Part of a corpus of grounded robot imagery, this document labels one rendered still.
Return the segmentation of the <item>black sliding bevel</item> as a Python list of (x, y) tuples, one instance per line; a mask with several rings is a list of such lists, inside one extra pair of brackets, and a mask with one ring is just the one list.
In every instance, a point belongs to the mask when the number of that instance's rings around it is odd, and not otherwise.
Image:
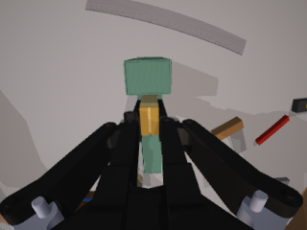
[(307, 98), (294, 99), (292, 105), (292, 111), (295, 113), (301, 113), (307, 111)]

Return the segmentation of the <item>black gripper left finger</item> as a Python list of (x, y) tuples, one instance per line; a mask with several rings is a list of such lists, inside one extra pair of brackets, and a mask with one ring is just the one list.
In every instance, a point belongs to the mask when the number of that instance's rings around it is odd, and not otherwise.
[(126, 230), (130, 185), (137, 186), (142, 141), (140, 102), (124, 113), (119, 125), (103, 124), (42, 177), (3, 199), (0, 215), (9, 226), (52, 229), (77, 210), (100, 177), (78, 230)]

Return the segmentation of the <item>red rectangular bar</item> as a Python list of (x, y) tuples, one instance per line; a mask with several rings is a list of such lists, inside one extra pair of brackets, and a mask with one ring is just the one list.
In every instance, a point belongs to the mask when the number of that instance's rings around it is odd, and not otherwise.
[(255, 139), (256, 143), (260, 146), (268, 138), (270, 138), (274, 133), (276, 133), (281, 127), (283, 127), (288, 121), (290, 121), (289, 116), (284, 115), (280, 120), (278, 120), (273, 126), (266, 130), (262, 135)]

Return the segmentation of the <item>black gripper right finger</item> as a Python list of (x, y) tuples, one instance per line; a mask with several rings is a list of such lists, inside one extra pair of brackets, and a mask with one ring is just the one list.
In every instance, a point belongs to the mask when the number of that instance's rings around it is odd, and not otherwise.
[(167, 117), (162, 99), (158, 105), (169, 230), (216, 230), (185, 152), (237, 219), (254, 230), (285, 230), (303, 204), (297, 190), (259, 172), (196, 121)]

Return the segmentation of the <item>green l-shaped frame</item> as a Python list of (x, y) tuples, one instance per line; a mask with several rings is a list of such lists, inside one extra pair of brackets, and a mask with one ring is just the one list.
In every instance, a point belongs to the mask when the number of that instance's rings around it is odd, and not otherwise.
[[(165, 57), (143, 57), (124, 60), (126, 94), (171, 94), (172, 62)], [(141, 142), (144, 173), (162, 173), (161, 142), (159, 136), (142, 135)]]

